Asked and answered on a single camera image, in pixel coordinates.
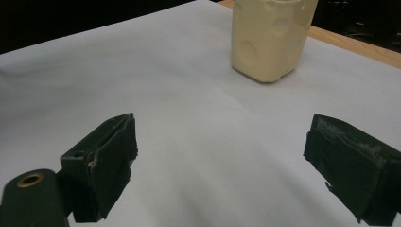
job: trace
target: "plastic jug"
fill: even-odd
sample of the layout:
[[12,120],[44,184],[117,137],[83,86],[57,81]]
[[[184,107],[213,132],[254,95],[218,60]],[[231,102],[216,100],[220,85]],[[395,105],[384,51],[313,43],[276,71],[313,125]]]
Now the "plastic jug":
[[231,63],[261,82],[293,70],[318,0],[235,0]]

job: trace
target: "white surface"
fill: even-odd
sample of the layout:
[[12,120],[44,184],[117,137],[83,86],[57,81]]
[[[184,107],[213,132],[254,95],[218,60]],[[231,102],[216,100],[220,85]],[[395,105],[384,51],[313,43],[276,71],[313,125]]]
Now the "white surface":
[[359,226],[306,133],[326,114],[401,149],[401,71],[307,39],[294,72],[260,84],[230,67],[230,34],[231,11],[202,0],[0,56],[0,185],[59,170],[134,112],[131,182],[108,219],[71,226]]

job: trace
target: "white paper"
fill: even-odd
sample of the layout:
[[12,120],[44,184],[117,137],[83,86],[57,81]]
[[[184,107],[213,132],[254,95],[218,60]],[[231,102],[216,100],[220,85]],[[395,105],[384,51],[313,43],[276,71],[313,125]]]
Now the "white paper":
[[106,220],[71,226],[366,226],[303,157],[306,133],[325,114],[400,150],[401,70],[307,39],[261,84],[231,68],[230,38],[231,10],[200,0],[0,56],[0,185],[58,171],[133,112],[129,185]]

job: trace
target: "wooden table edge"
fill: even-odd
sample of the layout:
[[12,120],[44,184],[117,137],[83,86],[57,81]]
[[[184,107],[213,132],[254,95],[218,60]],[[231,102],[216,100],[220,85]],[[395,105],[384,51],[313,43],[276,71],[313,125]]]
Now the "wooden table edge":
[[[233,0],[223,0],[218,3],[231,9],[234,7]],[[315,26],[310,27],[308,36],[401,69],[401,54],[395,51],[367,44]]]

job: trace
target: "cream plastic container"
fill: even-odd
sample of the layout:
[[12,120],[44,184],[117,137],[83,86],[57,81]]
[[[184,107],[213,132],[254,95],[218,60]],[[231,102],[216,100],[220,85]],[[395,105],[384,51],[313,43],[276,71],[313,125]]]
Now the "cream plastic container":
[[261,82],[292,71],[318,0],[235,0],[231,64]]

